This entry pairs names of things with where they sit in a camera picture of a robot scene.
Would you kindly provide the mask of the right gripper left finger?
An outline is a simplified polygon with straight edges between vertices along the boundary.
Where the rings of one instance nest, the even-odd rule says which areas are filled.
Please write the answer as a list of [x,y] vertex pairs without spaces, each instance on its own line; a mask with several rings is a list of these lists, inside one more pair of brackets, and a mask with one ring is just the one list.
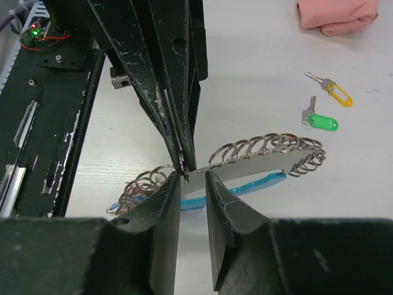
[[172,294],[180,174],[111,221],[1,220],[2,294]]

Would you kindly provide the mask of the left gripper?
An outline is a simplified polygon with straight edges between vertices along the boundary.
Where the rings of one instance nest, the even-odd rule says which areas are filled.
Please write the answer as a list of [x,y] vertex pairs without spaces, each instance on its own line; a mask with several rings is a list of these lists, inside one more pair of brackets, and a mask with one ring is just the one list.
[[[195,170],[190,95],[194,78],[208,77],[202,1],[44,1],[44,5],[59,30],[91,32],[111,61],[111,78],[131,78],[174,166]],[[154,68],[163,71],[167,99]]]

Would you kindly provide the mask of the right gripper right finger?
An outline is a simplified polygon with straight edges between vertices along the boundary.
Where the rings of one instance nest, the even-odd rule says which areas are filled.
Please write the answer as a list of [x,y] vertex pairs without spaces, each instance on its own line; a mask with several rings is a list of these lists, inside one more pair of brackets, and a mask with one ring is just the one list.
[[205,174],[219,294],[391,294],[392,221],[268,218]]

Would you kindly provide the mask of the metal keyring plate with keys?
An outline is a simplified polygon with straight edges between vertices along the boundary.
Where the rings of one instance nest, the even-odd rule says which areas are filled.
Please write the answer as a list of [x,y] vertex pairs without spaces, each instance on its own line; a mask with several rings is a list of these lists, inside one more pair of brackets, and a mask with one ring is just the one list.
[[[243,177],[266,173],[266,176],[231,189],[236,195],[248,194],[286,179],[299,178],[316,171],[326,159],[326,152],[318,140],[289,133],[269,133],[248,140],[239,140],[218,148],[209,158],[209,165],[189,173],[189,181],[182,187],[182,211],[205,207],[206,198],[200,195],[204,174],[213,171],[221,181],[234,181]],[[174,166],[158,166],[139,174],[126,184],[118,202],[107,214],[119,216],[159,190],[174,171]]]

